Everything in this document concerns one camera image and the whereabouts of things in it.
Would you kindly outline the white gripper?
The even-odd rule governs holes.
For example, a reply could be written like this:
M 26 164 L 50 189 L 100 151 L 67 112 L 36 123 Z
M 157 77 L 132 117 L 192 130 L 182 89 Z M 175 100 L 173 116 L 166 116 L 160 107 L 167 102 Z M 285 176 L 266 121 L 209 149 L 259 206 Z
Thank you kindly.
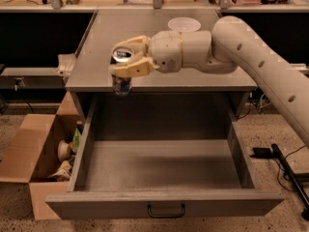
M 138 36 L 117 43 L 112 48 L 111 56 L 114 59 L 131 59 L 137 55 L 145 56 L 147 51 L 153 59 L 142 57 L 133 63 L 110 65 L 109 72 L 117 77 L 132 78 L 149 75 L 154 70 L 177 73 L 182 67 L 180 34 L 175 31 L 160 31 L 151 39 Z

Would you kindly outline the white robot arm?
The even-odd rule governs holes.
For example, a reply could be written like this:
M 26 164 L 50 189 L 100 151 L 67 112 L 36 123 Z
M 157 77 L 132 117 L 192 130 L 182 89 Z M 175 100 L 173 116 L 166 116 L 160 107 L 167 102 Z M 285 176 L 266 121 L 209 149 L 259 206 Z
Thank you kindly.
M 113 88 L 153 71 L 229 73 L 242 68 L 266 94 L 299 138 L 309 145 L 309 78 L 273 51 L 243 20 L 219 18 L 210 31 L 160 31 L 117 43 L 109 71 Z

